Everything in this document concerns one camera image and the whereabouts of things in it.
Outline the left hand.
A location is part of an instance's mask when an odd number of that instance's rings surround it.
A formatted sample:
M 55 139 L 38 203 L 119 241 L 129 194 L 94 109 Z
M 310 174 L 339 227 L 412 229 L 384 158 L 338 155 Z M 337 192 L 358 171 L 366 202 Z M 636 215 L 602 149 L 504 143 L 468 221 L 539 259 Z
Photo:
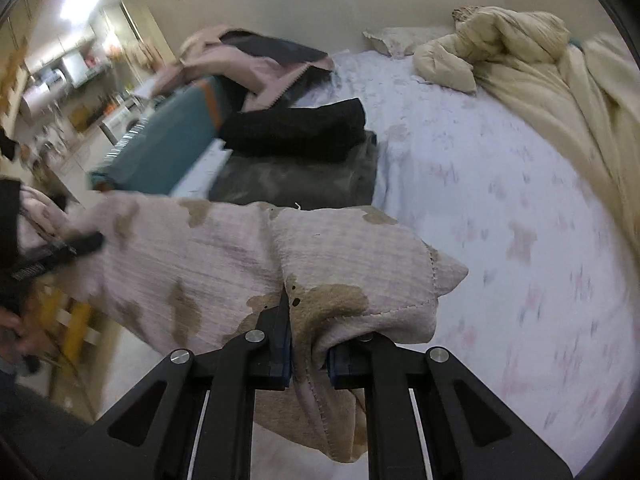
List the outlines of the left hand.
M 20 314 L 1 309 L 1 365 L 15 370 L 25 356 L 41 356 L 49 347 L 38 304 L 24 304 Z

